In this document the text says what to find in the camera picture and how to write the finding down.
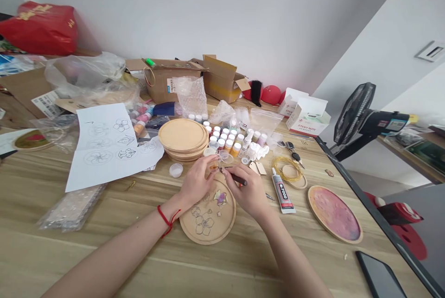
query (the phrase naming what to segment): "b-7000 glue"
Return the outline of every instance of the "b-7000 glue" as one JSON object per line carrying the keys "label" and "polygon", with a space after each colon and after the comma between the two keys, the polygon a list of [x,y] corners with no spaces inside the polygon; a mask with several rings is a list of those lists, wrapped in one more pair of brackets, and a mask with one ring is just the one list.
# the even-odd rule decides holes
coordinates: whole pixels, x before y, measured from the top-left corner
{"label": "b-7000 glue", "polygon": [[281,180],[281,176],[277,174],[275,168],[272,167],[272,181],[275,186],[275,191],[277,192],[278,201],[280,202],[281,212],[286,213],[296,213],[295,208],[293,207],[292,201],[287,194],[287,191],[284,187],[283,180]]}

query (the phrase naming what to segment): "paper sheet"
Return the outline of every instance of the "paper sheet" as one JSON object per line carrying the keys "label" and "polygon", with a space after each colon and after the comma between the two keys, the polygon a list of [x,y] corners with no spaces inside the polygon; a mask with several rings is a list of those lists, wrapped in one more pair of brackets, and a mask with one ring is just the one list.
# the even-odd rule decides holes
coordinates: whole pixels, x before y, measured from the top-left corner
{"label": "paper sheet", "polygon": [[25,133],[28,133],[35,129],[23,129],[18,131],[12,131],[10,133],[4,133],[0,135],[0,155],[15,151],[15,148],[13,148],[13,142],[20,137],[21,135],[24,135]]}
{"label": "paper sheet", "polygon": [[124,178],[154,166],[164,154],[158,137],[138,146],[123,103],[77,111],[80,135],[65,192]]}

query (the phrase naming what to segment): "white box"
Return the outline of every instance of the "white box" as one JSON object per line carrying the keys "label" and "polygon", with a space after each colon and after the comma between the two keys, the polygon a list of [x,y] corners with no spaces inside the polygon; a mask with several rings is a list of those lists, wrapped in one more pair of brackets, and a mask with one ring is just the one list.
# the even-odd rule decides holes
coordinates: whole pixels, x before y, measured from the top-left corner
{"label": "white box", "polygon": [[301,98],[286,122],[289,131],[318,136],[331,121],[331,116],[325,112],[326,100],[317,98]]}
{"label": "white box", "polygon": [[292,115],[295,107],[297,106],[298,100],[302,97],[307,97],[309,94],[305,92],[300,92],[299,90],[286,88],[286,94],[283,102],[278,107],[278,113],[289,117]]}

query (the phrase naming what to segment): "hand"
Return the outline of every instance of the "hand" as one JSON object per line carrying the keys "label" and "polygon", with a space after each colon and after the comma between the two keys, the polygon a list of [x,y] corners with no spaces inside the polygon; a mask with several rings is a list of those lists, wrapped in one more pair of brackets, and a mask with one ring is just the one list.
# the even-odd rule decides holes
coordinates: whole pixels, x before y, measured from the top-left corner
{"label": "hand", "polygon": [[199,158],[189,169],[182,183],[181,191],[178,196],[183,204],[182,210],[185,212],[197,203],[204,195],[209,192],[213,178],[216,172],[210,173],[205,178],[205,170],[210,162],[218,160],[218,155]]}
{"label": "hand", "polygon": [[[263,188],[261,176],[243,164],[223,168],[222,173],[236,201],[256,221],[270,213],[271,208]],[[240,184],[233,180],[230,173],[245,179],[247,185],[240,187]]]}

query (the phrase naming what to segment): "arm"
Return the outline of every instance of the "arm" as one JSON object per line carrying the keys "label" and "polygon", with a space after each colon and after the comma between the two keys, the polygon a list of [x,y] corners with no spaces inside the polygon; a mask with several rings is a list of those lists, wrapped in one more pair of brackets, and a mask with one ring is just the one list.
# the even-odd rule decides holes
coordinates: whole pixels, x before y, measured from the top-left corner
{"label": "arm", "polygon": [[[242,177],[247,185],[240,188],[229,173]],[[278,214],[269,206],[261,177],[245,165],[227,168],[223,174],[239,205],[266,234],[289,294],[301,298],[332,298],[331,292],[293,241]]]}
{"label": "arm", "polygon": [[[204,178],[207,164],[217,156],[200,158],[188,171],[181,191],[161,205],[171,220],[190,209],[211,187],[214,173]],[[153,211],[100,246],[66,273],[42,297],[111,297],[168,229],[158,210]]]}

